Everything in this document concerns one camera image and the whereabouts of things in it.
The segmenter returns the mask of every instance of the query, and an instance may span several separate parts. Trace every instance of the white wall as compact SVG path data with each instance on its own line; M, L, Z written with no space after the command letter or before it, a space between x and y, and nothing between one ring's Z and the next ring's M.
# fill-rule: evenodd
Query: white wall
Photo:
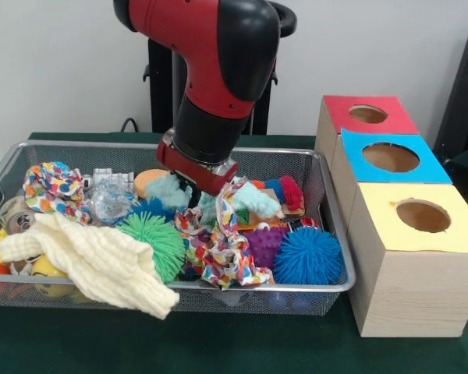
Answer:
M279 0L299 17L281 42L270 133L316 130L323 94L394 94L434 140L468 34L468 0ZM33 131L150 129L147 43L109 0L0 1L0 158Z
M283 39L271 133L314 134L323 94L391 94L432 144L468 36L468 0L279 0Z

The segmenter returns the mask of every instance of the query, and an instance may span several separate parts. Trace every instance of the stacked wooden boxes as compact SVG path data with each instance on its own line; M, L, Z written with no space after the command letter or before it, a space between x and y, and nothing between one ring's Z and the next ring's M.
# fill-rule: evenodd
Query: stacked wooden boxes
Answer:
M316 149L347 224L361 336L460 336L468 320L468 206L399 101L324 97Z

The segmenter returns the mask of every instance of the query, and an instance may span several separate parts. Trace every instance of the wire mesh basket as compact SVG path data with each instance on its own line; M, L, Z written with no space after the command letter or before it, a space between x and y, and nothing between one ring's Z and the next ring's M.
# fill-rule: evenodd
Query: wire mesh basket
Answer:
M28 168L41 162L61 161L81 174L95 168L136 174L159 168L156 145L28 141L13 147L0 163L0 208L22 191ZM307 314L323 316L340 292L355 283L355 272L345 228L324 158L311 150L236 148L232 157L238 175L268 180L291 175L303 190L306 215L336 235L342 246L342 269L332 285L262 284L219 291L200 280L176 281L170 288L180 293L174 308L184 312L243 312L256 314ZM85 298L68 278L0 275L0 305L115 309Z

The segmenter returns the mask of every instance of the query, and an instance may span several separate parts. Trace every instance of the dark green tablecloth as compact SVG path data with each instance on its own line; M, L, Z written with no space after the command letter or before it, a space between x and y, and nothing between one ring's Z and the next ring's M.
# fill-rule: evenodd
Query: dark green tablecloth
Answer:
M39 134L31 139L156 142L154 134ZM312 148L311 137L244 137L240 146ZM459 339L363 339L346 295L329 314L257 316L0 308L0 373L464 373Z

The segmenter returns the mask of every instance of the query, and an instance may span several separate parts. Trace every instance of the wooden box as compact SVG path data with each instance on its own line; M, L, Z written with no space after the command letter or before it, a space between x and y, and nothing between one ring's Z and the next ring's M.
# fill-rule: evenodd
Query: wooden box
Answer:
M342 129L369 134L419 134L397 97L324 96L315 150L332 168Z
M362 337L458 337L468 320L468 206L452 185L359 183L349 222Z
M421 136L359 134L345 129L336 143L331 176L346 225L357 182L451 184Z

